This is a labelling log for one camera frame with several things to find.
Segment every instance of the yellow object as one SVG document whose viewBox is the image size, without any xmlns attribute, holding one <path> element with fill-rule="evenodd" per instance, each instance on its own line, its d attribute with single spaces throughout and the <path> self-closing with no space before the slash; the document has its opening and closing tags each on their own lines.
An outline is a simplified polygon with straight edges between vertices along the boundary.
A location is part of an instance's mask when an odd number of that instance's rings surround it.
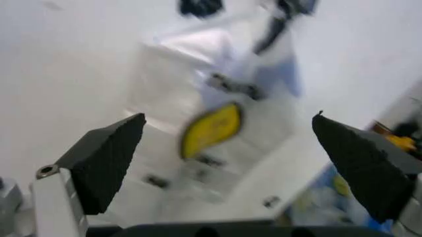
<svg viewBox="0 0 422 237">
<path fill-rule="evenodd" d="M 350 195 L 350 188 L 347 182 L 341 177 L 339 174 L 337 174 L 334 177 L 334 188 L 337 191 L 337 193 L 348 197 Z"/>
<path fill-rule="evenodd" d="M 193 120 L 181 139 L 180 154 L 192 158 L 198 152 L 225 141 L 239 132 L 242 111 L 238 104 L 226 104 Z"/>
<path fill-rule="evenodd" d="M 410 137 L 397 137 L 394 135 L 387 135 L 387 140 L 398 146 L 400 149 L 408 152 L 416 150 L 415 141 Z"/>
</svg>

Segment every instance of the white surface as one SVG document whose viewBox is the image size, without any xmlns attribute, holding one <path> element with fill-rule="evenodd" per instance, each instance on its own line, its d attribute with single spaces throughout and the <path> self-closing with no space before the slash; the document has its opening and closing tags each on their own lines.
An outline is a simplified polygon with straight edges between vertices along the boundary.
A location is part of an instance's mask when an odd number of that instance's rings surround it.
<svg viewBox="0 0 422 237">
<path fill-rule="evenodd" d="M 88 222 L 69 170 L 34 181 L 31 192 L 36 236 L 85 236 Z"/>
<path fill-rule="evenodd" d="M 54 2 L 58 7 L 0 1 L 0 173 L 22 187 L 87 130 L 121 117 L 143 35 L 197 23 L 175 15 L 174 0 Z M 229 2 L 247 7 L 244 0 Z M 322 0 L 314 17 L 295 22 L 303 87 L 293 102 L 295 135 L 226 203 L 190 203 L 174 218 L 276 214 L 328 161 L 311 130 L 313 115 L 323 109 L 329 118 L 364 128 L 420 78 L 421 7 L 420 0 Z M 272 195 L 282 202 L 268 210 L 261 203 Z M 153 198 L 145 194 L 142 201 Z M 145 213 L 129 215 L 148 222 L 151 212 Z"/>
<path fill-rule="evenodd" d="M 418 84 L 412 86 L 412 88 L 406 92 L 406 95 L 395 102 L 378 121 L 389 129 L 394 129 L 399 123 L 405 122 L 419 114 L 417 119 L 419 119 L 419 123 L 422 124 L 422 118 L 420 118 L 422 104 L 415 100 L 422 101 L 422 80 Z"/>
</svg>

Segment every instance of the white table surface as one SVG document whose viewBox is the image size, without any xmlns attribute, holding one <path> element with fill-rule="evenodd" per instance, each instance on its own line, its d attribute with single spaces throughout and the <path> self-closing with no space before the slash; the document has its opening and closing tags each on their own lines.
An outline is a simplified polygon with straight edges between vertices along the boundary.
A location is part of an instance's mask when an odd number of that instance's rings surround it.
<svg viewBox="0 0 422 237">
<path fill-rule="evenodd" d="M 231 10 L 253 1 L 228 2 Z M 294 135 L 225 203 L 193 202 L 172 220 L 274 217 L 328 163 L 311 130 L 319 110 L 365 128 L 421 78 L 421 7 L 420 0 L 321 0 L 312 18 L 296 21 L 303 96 L 293 102 Z M 174 8 L 173 0 L 0 1 L 1 176 L 27 187 L 38 167 L 86 131 L 121 118 L 142 37 L 197 24 Z M 272 195 L 282 201 L 268 210 L 261 203 Z M 149 215 L 133 221 L 150 222 Z"/>
</svg>

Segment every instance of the screw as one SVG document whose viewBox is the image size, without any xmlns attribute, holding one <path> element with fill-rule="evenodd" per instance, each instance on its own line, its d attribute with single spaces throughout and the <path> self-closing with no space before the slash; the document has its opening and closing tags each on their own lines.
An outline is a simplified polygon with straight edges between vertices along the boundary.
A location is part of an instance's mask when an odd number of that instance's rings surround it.
<svg viewBox="0 0 422 237">
<path fill-rule="evenodd" d="M 59 173 L 59 166 L 56 164 L 50 164 L 50 165 L 46 165 L 41 167 L 37 172 L 36 172 L 36 178 L 37 179 L 42 179 L 45 177 L 48 177 L 50 175 L 53 175 L 55 173 Z"/>
</svg>

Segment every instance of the plastic bag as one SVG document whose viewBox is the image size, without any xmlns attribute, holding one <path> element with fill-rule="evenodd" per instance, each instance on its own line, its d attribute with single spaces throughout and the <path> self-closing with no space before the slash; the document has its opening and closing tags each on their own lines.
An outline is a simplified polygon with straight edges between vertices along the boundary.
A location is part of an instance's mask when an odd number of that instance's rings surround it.
<svg viewBox="0 0 422 237">
<path fill-rule="evenodd" d="M 268 16 L 261 11 L 218 20 L 155 37 L 143 46 L 126 113 L 145 113 L 147 124 L 122 189 L 130 183 L 145 185 L 143 178 L 151 173 L 171 181 L 170 188 L 161 194 L 154 190 L 159 203 L 155 221 L 177 220 L 183 205 L 193 199 L 224 201 L 253 167 L 291 135 L 295 93 L 294 86 L 286 82 L 296 81 L 297 75 L 290 33 L 280 37 L 272 49 L 275 53 L 263 58 L 250 53 L 255 35 L 265 31 Z M 256 83 L 267 94 L 266 99 L 254 101 L 208 86 L 205 81 L 215 72 Z M 179 139 L 187 123 L 198 114 L 233 100 L 245 110 L 242 130 L 205 151 L 223 159 L 226 165 L 214 168 L 196 160 L 180 159 Z M 203 171 L 207 176 L 198 180 L 198 172 Z M 122 203 L 128 198 L 129 195 L 116 197 Z M 109 209 L 119 215 L 118 208 Z"/>
</svg>

